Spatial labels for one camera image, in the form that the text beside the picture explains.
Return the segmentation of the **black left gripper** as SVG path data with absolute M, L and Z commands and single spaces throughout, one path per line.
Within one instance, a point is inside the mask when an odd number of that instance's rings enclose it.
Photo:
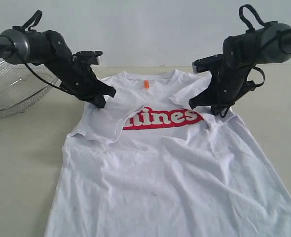
M 63 59 L 56 59 L 44 63 L 44 66 L 57 76 L 63 88 L 81 101 L 86 101 L 97 108 L 104 108 L 104 95 L 114 97 L 116 89 L 100 82 L 90 66 L 72 63 Z

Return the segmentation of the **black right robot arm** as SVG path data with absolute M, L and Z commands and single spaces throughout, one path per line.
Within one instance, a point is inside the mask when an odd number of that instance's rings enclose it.
M 248 80 L 251 70 L 264 71 L 260 64 L 283 63 L 291 58 L 291 27 L 273 24 L 245 34 L 229 36 L 222 53 L 192 63 L 194 73 L 210 72 L 208 87 L 189 100 L 189 106 L 209 106 L 213 115 L 226 116 L 228 110 L 248 92 L 263 83 Z

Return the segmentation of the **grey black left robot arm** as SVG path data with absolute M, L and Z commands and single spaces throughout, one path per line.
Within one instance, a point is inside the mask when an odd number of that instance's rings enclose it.
M 115 88 L 99 80 L 91 68 L 99 64 L 102 54 L 90 50 L 73 54 L 62 35 L 52 30 L 9 29 L 0 35 L 0 59 L 12 65 L 25 65 L 34 76 L 37 74 L 30 65 L 44 65 L 61 81 L 57 90 L 98 108 L 105 106 L 104 96 L 116 94 Z

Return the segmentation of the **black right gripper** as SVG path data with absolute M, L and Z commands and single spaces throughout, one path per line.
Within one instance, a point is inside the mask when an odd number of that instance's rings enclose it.
M 250 66 L 232 69 L 225 64 L 209 64 L 207 68 L 212 74 L 212 80 L 208 89 L 189 100 L 192 109 L 211 106 L 212 115 L 226 116 L 231 104 L 255 89 L 253 81 L 247 82 Z

